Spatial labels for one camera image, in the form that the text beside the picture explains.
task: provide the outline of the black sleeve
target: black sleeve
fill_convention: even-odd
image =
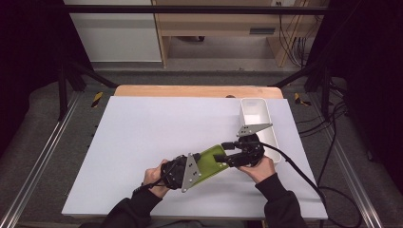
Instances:
[[[307,227],[296,195],[282,186],[277,173],[256,184],[256,187],[267,198],[264,215],[269,227]]]
[[[122,199],[109,212],[102,224],[83,224],[80,228],[143,228],[150,221],[150,212],[163,199],[144,189],[131,199]]]

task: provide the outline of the white container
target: white container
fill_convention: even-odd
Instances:
[[[270,113],[267,109],[267,103],[262,98],[243,98],[240,100],[240,124],[271,124]],[[262,143],[278,148],[275,132],[273,130],[274,125],[257,133],[259,140]],[[274,164],[281,161],[281,155],[279,152],[264,147],[264,155],[273,160]]]

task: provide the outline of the person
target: person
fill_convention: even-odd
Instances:
[[[143,184],[154,183],[160,178],[161,165],[145,170]],[[263,157],[254,167],[238,167],[255,182],[256,188],[266,197],[264,214],[269,227],[307,227],[300,214],[299,203],[292,191],[287,191],[279,181],[273,161]],[[165,186],[133,193],[131,199],[121,200],[101,223],[85,223],[80,228],[143,228],[150,224],[150,212],[169,191]]]

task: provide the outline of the gray floor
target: gray floor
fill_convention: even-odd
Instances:
[[[130,67],[116,71],[116,68],[110,68],[109,65],[99,68],[99,72],[118,84],[267,86],[297,70],[293,65],[285,68],[275,67],[270,51],[263,51],[269,50],[264,38],[248,40],[206,37],[204,43],[200,43],[193,38],[180,37],[175,39],[172,45],[167,68],[140,65],[137,71],[133,71]],[[92,134],[95,133],[96,125],[102,118],[107,99],[113,94],[113,89],[99,85],[88,78],[86,81],[88,87],[81,94],[76,110],[32,192],[17,227],[24,227],[24,222],[45,222],[47,225],[53,225],[51,227],[62,227],[63,223],[77,227],[77,224],[83,221],[93,220],[61,215],[68,190],[74,183],[87,147],[91,143]],[[312,120],[318,116],[312,105],[295,103],[296,92],[302,101],[311,102],[312,97],[316,96],[304,93],[303,82],[304,79],[300,79],[282,89],[296,123]],[[98,91],[103,91],[104,96],[97,107],[90,107]],[[331,102],[336,104],[339,101],[340,98],[332,94]],[[29,112],[9,149],[0,160],[0,217],[3,217],[11,207],[40,156],[57,124],[58,108],[56,84],[48,85],[31,94]],[[315,119],[308,123],[298,123],[297,128],[302,131],[319,122],[319,119]],[[383,226],[403,227],[403,198],[384,167],[380,163],[368,161],[366,147],[348,116],[340,116],[336,124],[337,138],[353,164]],[[325,130],[322,130],[315,135],[301,138],[316,178],[329,147],[325,134]],[[333,155],[326,167],[322,183],[351,196],[350,188]],[[333,219],[346,225],[355,224],[357,214],[350,202],[332,192],[326,192],[326,198],[328,213]],[[317,223],[310,222],[310,226],[317,227]],[[326,222],[326,226],[334,227],[330,222]],[[47,226],[40,223],[36,227]]]

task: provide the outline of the metal bracket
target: metal bracket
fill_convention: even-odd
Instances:
[[[184,168],[184,175],[182,181],[182,192],[185,193],[192,185],[198,181],[201,176],[201,171],[196,164],[193,154],[189,153],[186,160],[186,167]]]
[[[237,137],[253,135],[272,125],[273,125],[272,123],[259,123],[259,124],[244,125],[240,128],[240,131],[238,131]]]

